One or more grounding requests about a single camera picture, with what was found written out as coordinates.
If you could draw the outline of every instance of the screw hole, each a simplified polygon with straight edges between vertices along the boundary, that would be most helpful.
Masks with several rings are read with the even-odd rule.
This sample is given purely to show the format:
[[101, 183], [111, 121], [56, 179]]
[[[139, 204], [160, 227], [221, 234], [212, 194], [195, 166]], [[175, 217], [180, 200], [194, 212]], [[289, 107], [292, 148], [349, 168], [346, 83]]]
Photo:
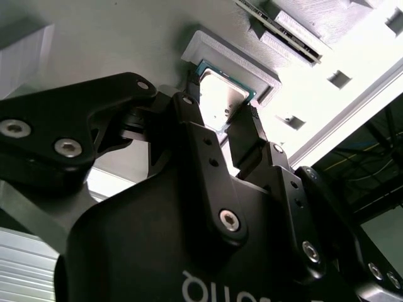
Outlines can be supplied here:
[[206, 145], [209, 145], [209, 146], [211, 146], [213, 144], [209, 138], [205, 138], [203, 141]]
[[302, 204], [301, 200], [299, 200], [298, 198], [295, 198], [295, 203], [297, 204], [297, 206], [299, 206], [300, 208], [303, 208], [304, 205]]
[[212, 165], [213, 167], [218, 167], [219, 163], [215, 160], [215, 159], [209, 159], [208, 162], [210, 163], [210, 165]]
[[149, 86], [144, 82], [137, 82], [137, 85], [139, 85], [139, 87], [142, 88], [142, 89], [147, 90], [149, 88]]
[[19, 133], [21, 131], [23, 131], [22, 127], [19, 125], [9, 125], [7, 127], [7, 130], [13, 133]]
[[192, 105], [192, 104], [193, 104], [193, 101], [192, 101], [190, 98], [186, 97], [186, 96], [183, 97], [183, 101], [185, 101], [185, 102], [188, 103], [189, 105]]

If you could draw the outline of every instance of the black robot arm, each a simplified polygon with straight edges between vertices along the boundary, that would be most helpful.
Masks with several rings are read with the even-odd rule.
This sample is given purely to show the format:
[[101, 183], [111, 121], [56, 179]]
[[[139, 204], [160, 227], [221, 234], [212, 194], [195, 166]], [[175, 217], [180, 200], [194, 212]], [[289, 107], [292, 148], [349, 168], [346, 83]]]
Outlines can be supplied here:
[[[0, 102], [0, 217], [60, 253], [57, 302], [403, 301], [349, 209], [292, 170], [252, 106], [227, 130], [230, 176], [189, 79], [172, 98], [126, 73]], [[95, 159], [136, 140], [149, 177], [97, 203]]]

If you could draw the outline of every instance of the gray surface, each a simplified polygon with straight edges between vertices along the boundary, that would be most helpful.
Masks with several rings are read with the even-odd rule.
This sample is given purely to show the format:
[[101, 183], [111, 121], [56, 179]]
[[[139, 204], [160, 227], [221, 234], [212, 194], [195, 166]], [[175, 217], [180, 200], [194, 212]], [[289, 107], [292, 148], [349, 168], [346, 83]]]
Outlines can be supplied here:
[[0, 99], [35, 75], [49, 51], [53, 27], [25, 18], [0, 28]]
[[[370, 12], [357, 4], [346, 9], [338, 0], [277, 2], [331, 45]], [[186, 67], [178, 59], [199, 24], [267, 66], [288, 65], [248, 32], [249, 16], [230, 0], [3, 0], [1, 6], [9, 21], [32, 14], [55, 23], [50, 63], [30, 83], [39, 89], [123, 71], [138, 72], [156, 86], [177, 86]]]
[[364, 231], [380, 249], [396, 271], [403, 276], [402, 233], [403, 210], [400, 207], [388, 211], [365, 223]]
[[87, 186], [72, 196], [59, 197], [57, 202], [54, 202], [54, 196], [33, 194], [21, 189], [0, 181], [0, 208], [63, 254], [73, 225], [97, 203], [89, 195]]

